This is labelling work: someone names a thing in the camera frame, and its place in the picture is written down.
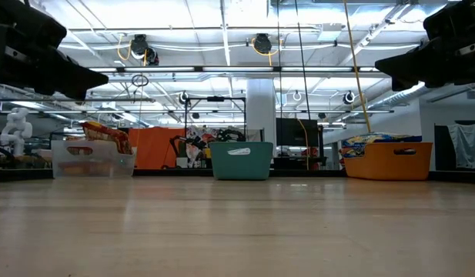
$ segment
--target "metal frame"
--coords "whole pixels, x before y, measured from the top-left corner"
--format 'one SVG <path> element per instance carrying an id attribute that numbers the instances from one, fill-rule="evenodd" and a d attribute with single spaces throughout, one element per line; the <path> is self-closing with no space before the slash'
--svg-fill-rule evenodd
<path id="1" fill-rule="evenodd" d="M 219 99 L 219 100 L 230 100 L 239 110 L 241 113 L 244 114 L 244 137 L 247 138 L 247 109 L 246 109 L 246 97 L 218 97 L 218 96 L 210 96 L 210 97 L 188 97 L 186 98 L 186 101 L 184 102 L 184 135 L 187 133 L 187 128 L 188 128 L 188 113 L 191 112 L 201 101 L 208 101 L 208 102 L 214 102 L 212 101 L 213 99 Z M 189 103 L 192 100 L 196 100 L 196 104 L 194 104 L 190 109 Z M 235 102 L 234 100 L 241 100 L 244 102 L 244 109 L 242 110 Z"/>

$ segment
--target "black monitor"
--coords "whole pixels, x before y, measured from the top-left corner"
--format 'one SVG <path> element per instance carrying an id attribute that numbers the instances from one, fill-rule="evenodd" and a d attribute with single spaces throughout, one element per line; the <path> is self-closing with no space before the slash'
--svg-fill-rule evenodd
<path id="1" fill-rule="evenodd" d="M 317 120 L 300 119 L 307 131 L 309 147 L 318 147 Z M 276 119 L 276 144 L 285 146 L 306 146 L 306 134 L 296 118 Z"/>

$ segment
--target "ceiling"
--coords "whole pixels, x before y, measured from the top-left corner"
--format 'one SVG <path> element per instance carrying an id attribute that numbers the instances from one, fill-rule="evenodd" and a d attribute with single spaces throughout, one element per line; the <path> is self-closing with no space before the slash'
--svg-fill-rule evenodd
<path id="1" fill-rule="evenodd" d="M 160 66 L 337 66 L 353 65 L 349 32 L 343 4 L 338 0 L 299 0 L 298 16 L 294 1 L 280 0 L 31 0 L 34 8 L 49 13 L 68 30 L 59 50 L 85 67 L 140 66 L 141 60 L 128 56 L 129 40 L 134 34 L 146 34 L 148 43 L 157 51 Z M 396 5 L 397 0 L 351 1 L 348 14 L 352 26 L 356 61 L 361 66 L 373 66 L 381 58 L 403 54 L 426 39 L 423 20 L 441 9 L 447 1 L 420 0 L 420 5 Z M 266 33 L 274 49 L 271 57 L 256 54 L 249 43 L 257 33 Z M 172 74 L 151 75 L 143 91 L 126 86 L 130 82 L 113 82 L 94 88 L 91 98 L 116 98 L 119 110 L 139 109 L 139 102 L 120 102 L 119 98 L 146 97 L 142 109 L 175 110 L 181 108 L 181 92 L 192 97 L 211 95 L 246 96 L 246 74 L 212 75 L 201 80 L 200 74 L 177 73 L 184 82 L 174 82 Z M 328 78 L 272 77 L 276 93 L 282 93 L 286 108 L 304 108 L 302 98 L 294 94 L 309 94 L 311 109 L 335 109 L 343 105 L 348 91 L 357 91 L 352 75 L 329 75 Z M 367 99 L 391 93 L 386 76 L 362 77 L 360 85 Z M 79 106 L 74 102 L 56 103 L 61 108 L 94 110 L 101 102 Z M 202 115 L 199 121 L 216 119 L 225 122 L 242 121 L 242 114 L 231 102 L 201 102 L 200 109 L 235 109 L 235 114 Z M 179 125 L 178 116 L 142 114 L 148 125 Z"/>

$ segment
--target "wooden floor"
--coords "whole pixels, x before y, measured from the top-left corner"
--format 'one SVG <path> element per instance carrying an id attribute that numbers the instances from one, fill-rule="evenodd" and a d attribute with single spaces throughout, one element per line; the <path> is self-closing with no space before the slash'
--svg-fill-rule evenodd
<path id="1" fill-rule="evenodd" d="M 2 183 L 1 276 L 475 276 L 475 185 Z"/>

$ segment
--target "clear plastic bin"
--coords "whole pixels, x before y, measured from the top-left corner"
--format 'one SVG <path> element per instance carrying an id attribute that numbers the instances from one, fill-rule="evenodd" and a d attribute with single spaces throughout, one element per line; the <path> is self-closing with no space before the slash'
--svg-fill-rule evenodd
<path id="1" fill-rule="evenodd" d="M 60 177 L 132 176 L 135 155 L 123 155 L 115 142 L 52 141 L 52 171 Z"/>

